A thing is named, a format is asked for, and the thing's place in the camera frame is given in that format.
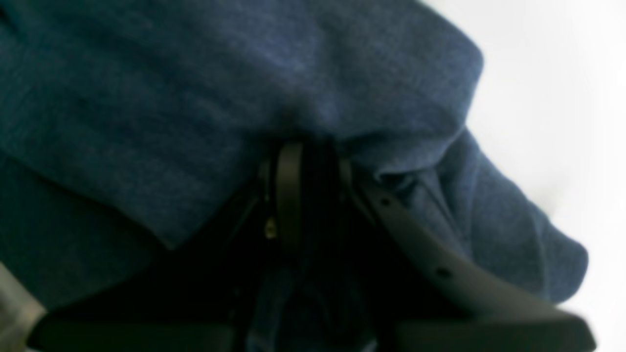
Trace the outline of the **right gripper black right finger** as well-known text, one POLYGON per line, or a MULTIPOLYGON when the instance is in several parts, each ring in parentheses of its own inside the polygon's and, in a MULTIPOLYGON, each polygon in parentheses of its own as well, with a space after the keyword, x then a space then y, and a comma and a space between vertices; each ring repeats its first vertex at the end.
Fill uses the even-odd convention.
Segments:
POLYGON ((349 160, 338 161, 346 248, 379 352, 592 352, 579 316, 458 256, 349 160))

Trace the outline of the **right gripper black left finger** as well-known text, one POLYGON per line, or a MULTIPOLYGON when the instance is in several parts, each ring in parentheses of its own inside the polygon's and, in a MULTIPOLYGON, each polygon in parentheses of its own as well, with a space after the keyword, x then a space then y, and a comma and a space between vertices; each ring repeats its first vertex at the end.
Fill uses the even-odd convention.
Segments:
POLYGON ((188 242, 34 328, 43 352, 241 352, 266 267, 302 243, 304 145, 260 165, 188 242))

